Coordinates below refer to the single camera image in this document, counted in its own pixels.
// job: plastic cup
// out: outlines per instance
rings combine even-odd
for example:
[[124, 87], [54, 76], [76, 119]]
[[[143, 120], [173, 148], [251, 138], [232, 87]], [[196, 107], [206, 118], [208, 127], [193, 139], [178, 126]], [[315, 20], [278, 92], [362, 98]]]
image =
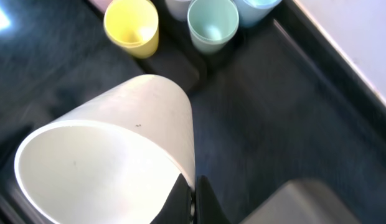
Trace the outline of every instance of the plastic cup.
[[14, 168], [53, 223], [151, 223], [180, 173], [194, 189], [189, 99], [167, 78], [133, 78], [31, 133]]
[[281, 0], [234, 0], [242, 27], [252, 27], [263, 19]]
[[158, 13], [151, 1], [115, 0], [103, 23], [108, 38], [131, 55], [148, 58], [156, 52]]
[[238, 28], [238, 11], [231, 0], [195, 0], [187, 22], [195, 48], [203, 54], [220, 50]]
[[169, 13], [178, 21], [187, 20], [187, 10], [191, 0], [166, 0]]

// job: mint green cup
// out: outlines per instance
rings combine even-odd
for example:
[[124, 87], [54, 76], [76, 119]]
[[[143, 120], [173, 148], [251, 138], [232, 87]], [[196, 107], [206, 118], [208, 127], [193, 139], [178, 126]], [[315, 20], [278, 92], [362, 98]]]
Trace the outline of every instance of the mint green cup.
[[213, 54], [236, 34], [238, 11], [231, 0], [194, 0], [187, 23], [194, 47], [203, 54]]

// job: yellow cup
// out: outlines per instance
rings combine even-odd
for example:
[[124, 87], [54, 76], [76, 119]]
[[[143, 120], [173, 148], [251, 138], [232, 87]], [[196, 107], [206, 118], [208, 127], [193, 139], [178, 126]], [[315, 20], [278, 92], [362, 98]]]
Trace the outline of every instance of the yellow cup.
[[116, 45], [137, 58], [152, 56], [158, 47], [158, 13], [151, 1], [115, 0], [106, 10], [105, 32]]

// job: light blue cup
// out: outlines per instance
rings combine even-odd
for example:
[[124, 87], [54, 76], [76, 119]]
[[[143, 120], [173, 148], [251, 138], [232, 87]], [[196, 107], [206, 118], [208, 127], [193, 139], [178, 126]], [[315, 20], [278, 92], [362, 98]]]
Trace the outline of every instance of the light blue cup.
[[203, 54], [212, 54], [236, 34], [238, 11], [231, 0], [194, 0], [187, 23], [194, 47]]
[[242, 27], [252, 27], [263, 19], [281, 0], [234, 0]]

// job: dark table surface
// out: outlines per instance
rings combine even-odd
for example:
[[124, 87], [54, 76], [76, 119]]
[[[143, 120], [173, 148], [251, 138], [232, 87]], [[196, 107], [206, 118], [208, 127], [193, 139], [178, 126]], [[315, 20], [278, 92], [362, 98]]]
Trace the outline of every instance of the dark table surface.
[[[0, 31], [2, 126], [39, 128], [144, 74], [82, 1], [0, 0], [0, 8], [11, 21]], [[232, 223], [297, 178], [321, 179], [363, 223], [386, 223], [386, 144], [316, 72], [270, 23], [189, 94], [196, 172]], [[0, 183], [33, 211], [12, 167], [11, 158]]]

